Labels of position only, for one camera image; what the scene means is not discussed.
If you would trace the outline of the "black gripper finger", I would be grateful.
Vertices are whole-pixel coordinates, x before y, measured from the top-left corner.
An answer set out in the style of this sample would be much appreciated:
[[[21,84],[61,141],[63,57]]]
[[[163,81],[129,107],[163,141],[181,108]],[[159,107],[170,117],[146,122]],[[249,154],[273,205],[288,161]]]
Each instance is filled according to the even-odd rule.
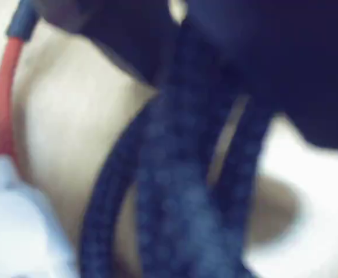
[[[41,16],[90,39],[118,68],[154,87],[179,30],[167,1],[41,1]]]
[[[188,16],[303,137],[338,149],[338,1],[189,1]]]

